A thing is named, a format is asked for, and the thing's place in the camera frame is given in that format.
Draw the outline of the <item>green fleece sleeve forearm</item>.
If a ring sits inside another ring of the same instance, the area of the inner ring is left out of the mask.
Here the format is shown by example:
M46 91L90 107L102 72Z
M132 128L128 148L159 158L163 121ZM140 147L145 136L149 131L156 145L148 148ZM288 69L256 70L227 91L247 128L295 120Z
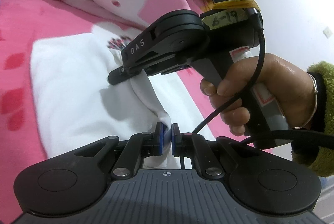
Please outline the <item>green fleece sleeve forearm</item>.
M318 104L310 120L310 130L333 136L333 65L324 61L308 69L317 83ZM321 177L333 175L333 150L312 142L292 142L292 160Z

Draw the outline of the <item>person's right hand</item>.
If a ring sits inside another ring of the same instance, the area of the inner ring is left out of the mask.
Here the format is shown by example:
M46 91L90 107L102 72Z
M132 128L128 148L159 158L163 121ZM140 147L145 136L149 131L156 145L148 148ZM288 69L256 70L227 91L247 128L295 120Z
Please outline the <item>person's right hand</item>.
M201 81L200 90L209 97L213 108L217 109L241 91L252 77L257 62L257 57L251 57L234 63L217 87L205 79ZM266 54L257 82L263 83L276 98L289 126L310 128L316 104L314 83L307 72L278 56ZM233 135L241 136L250 113L242 106L242 100L237 100L221 113L221 119Z

